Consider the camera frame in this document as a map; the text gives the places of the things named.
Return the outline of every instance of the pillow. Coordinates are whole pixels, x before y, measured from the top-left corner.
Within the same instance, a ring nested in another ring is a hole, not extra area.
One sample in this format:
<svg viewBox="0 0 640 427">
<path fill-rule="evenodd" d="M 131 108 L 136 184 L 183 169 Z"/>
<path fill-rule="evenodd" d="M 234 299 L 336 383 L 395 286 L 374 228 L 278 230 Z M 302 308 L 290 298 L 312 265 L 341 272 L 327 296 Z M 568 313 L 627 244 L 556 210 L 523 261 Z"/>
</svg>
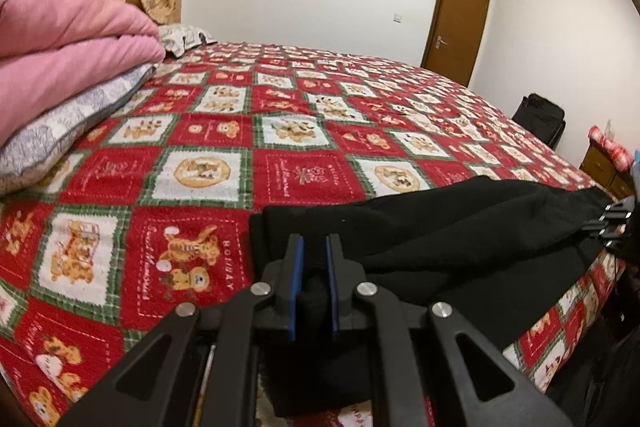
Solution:
<svg viewBox="0 0 640 427">
<path fill-rule="evenodd" d="M 0 58 L 120 35 L 158 38 L 158 26 L 116 0 L 0 0 Z"/>
<path fill-rule="evenodd" d="M 88 87 L 148 62 L 164 49 L 155 37 L 89 39 L 0 61 L 0 146 L 20 127 Z"/>
<path fill-rule="evenodd" d="M 20 129 L 0 148 L 0 196 L 41 182 L 84 131 L 128 102 L 155 70 L 152 64 L 142 64 L 83 91 Z M 47 179 L 55 179 L 63 166 Z M 47 187 L 41 183 L 32 189 L 46 192 Z"/>
<path fill-rule="evenodd" d="M 216 42 L 209 32 L 188 24 L 167 24 L 159 29 L 162 45 L 175 58 L 182 57 L 186 50 L 197 48 L 201 44 Z"/>
</svg>

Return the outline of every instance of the silver bolt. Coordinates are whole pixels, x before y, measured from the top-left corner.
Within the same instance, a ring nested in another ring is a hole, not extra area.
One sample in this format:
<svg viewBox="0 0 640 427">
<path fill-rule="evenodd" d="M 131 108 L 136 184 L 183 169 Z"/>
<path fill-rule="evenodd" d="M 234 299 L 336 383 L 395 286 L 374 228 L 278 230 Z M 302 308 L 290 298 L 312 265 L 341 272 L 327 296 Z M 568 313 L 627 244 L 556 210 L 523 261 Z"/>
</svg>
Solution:
<svg viewBox="0 0 640 427">
<path fill-rule="evenodd" d="M 436 302 L 431 307 L 431 312 L 436 315 L 436 317 L 440 317 L 441 319 L 446 319 L 450 314 L 453 313 L 453 308 L 450 304 L 446 302 Z"/>
<path fill-rule="evenodd" d="M 251 285 L 251 293 L 254 295 L 265 296 L 271 293 L 271 285 L 268 282 L 255 282 Z"/>
<path fill-rule="evenodd" d="M 196 305 L 192 302 L 181 302 L 175 307 L 178 317 L 191 317 L 196 312 Z"/>
<path fill-rule="evenodd" d="M 356 286 L 356 292 L 363 297 L 370 297 L 378 293 L 378 287 L 372 282 L 361 282 Z"/>
</svg>

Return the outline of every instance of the wooden door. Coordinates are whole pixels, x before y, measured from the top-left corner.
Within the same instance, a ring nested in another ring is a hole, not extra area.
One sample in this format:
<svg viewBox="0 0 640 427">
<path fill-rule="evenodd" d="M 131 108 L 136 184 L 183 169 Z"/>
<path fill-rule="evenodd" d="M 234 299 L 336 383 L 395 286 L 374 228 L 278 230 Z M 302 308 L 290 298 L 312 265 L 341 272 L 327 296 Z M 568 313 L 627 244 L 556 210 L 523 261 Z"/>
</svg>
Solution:
<svg viewBox="0 0 640 427">
<path fill-rule="evenodd" d="M 488 9 L 489 0 L 436 0 L 421 67 L 468 86 Z"/>
</svg>

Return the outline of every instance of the bedspread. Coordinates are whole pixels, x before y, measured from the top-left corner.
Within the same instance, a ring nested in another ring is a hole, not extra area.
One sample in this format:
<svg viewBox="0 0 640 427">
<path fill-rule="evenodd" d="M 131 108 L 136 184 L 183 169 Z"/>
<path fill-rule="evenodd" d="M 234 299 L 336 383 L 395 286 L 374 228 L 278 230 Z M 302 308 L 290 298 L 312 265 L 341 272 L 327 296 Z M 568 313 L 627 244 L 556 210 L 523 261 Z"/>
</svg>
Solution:
<svg viewBox="0 0 640 427">
<path fill-rule="evenodd" d="M 168 59 L 0 221 L 0 363 L 53 427 L 184 300 L 251 283 L 248 216 L 426 190 L 476 175 L 593 185 L 500 110 L 430 71 L 290 46 L 213 44 Z M 544 391 L 612 289 L 601 254 L 504 355 Z M 270 416 L 258 392 L 264 427 Z M 360 404 L 298 427 L 370 425 Z"/>
</svg>

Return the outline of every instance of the gray patterned pillow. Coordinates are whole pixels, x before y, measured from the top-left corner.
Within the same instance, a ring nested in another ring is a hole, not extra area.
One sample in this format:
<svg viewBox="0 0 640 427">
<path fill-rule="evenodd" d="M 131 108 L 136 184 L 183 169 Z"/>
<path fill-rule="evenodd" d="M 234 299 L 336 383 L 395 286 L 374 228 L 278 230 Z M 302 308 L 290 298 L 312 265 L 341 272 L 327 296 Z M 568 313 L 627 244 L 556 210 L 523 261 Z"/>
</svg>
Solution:
<svg viewBox="0 0 640 427">
<path fill-rule="evenodd" d="M 142 64 L 41 114 L 0 148 L 0 196 L 36 184 L 84 131 L 123 106 L 156 70 Z"/>
<path fill-rule="evenodd" d="M 216 42 L 209 32 L 188 24 L 166 24 L 159 29 L 162 45 L 175 58 L 182 57 L 186 50 Z"/>
</svg>

